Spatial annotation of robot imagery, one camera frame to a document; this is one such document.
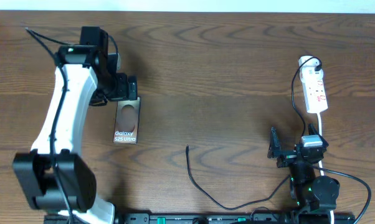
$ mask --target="wooden tabletop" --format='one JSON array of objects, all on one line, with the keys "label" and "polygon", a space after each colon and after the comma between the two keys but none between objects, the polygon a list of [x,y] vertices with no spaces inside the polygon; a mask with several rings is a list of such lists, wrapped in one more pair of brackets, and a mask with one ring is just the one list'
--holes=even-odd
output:
[{"label": "wooden tabletop", "polygon": [[[88,109],[83,159],[103,198],[123,211],[228,212],[190,182],[187,144],[196,181],[220,203],[268,197],[288,174],[267,159],[270,128],[285,149],[298,142],[290,82],[300,56],[316,55],[329,105],[324,166],[370,185],[361,223],[375,223],[375,15],[34,11],[0,11],[0,223],[42,223],[44,215],[29,208],[11,165],[38,136],[54,88],[54,63],[24,28],[78,42],[81,26],[115,38],[121,70],[138,77],[142,99],[137,145],[112,143],[116,103]],[[299,80],[295,89],[316,124]],[[331,176],[341,183],[337,211],[358,215],[364,186]],[[295,205],[285,185],[271,201],[235,212]]]}]

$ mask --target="white wall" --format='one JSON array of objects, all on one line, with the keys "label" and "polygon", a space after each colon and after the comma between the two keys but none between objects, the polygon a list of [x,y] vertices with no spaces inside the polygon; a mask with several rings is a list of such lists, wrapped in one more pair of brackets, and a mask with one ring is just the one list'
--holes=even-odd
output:
[{"label": "white wall", "polygon": [[375,0],[0,0],[0,9],[375,13]]}]

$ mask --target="smartphone box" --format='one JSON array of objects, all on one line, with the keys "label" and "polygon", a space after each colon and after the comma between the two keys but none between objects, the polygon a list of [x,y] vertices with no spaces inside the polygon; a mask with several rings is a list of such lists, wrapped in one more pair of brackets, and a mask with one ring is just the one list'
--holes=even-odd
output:
[{"label": "smartphone box", "polygon": [[140,97],[137,100],[119,101],[115,115],[113,143],[136,144],[140,114]]}]

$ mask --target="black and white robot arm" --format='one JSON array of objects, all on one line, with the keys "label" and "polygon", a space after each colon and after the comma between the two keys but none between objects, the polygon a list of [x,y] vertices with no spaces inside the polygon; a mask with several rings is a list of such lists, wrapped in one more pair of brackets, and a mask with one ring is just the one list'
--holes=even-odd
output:
[{"label": "black and white robot arm", "polygon": [[[96,193],[96,179],[81,159],[82,131],[89,105],[105,105],[107,100],[135,100],[136,79],[116,73],[118,54],[108,55],[108,35],[99,27],[83,27],[79,45],[62,45],[56,53],[62,64],[55,71],[55,88],[44,126],[30,153],[17,153],[14,172],[33,209],[57,211],[69,215],[64,195],[73,214],[87,223],[113,224],[115,206]],[[67,78],[64,91],[63,74]],[[50,153],[50,135],[55,114],[61,107],[55,126],[54,155]],[[63,195],[50,171],[55,157]]]}]

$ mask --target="white power strip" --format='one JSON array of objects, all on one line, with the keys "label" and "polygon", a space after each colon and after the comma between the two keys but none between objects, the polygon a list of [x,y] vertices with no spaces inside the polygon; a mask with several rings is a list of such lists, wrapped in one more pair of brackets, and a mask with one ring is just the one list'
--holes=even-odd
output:
[{"label": "white power strip", "polygon": [[[312,56],[302,56],[298,65]],[[320,113],[328,108],[325,86],[323,85],[323,69],[315,71],[319,65],[318,59],[311,59],[305,63],[300,70],[300,80],[304,89],[305,106],[308,113]]]}]

